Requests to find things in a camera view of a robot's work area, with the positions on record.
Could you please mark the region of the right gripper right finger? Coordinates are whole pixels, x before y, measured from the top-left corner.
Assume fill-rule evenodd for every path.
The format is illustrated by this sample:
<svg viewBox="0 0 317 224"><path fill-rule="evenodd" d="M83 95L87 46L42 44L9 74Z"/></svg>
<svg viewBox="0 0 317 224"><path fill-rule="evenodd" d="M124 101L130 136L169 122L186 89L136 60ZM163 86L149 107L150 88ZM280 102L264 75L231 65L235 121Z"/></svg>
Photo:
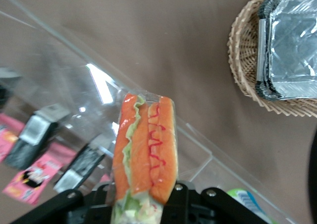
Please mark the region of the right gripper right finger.
<svg viewBox="0 0 317 224"><path fill-rule="evenodd" d="M171 224L265 224L266 221L215 187L198 193L193 183L178 181L169 198Z"/></svg>

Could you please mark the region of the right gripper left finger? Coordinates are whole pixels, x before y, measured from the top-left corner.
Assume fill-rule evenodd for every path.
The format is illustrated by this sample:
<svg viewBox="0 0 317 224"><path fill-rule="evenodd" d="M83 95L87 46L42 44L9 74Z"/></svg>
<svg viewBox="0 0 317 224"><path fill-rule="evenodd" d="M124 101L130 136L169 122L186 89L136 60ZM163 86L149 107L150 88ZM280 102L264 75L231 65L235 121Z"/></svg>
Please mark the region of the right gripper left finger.
<svg viewBox="0 0 317 224"><path fill-rule="evenodd" d="M18 217L13 224L109 224L114 183L99 183L83 195L68 189Z"/></svg>

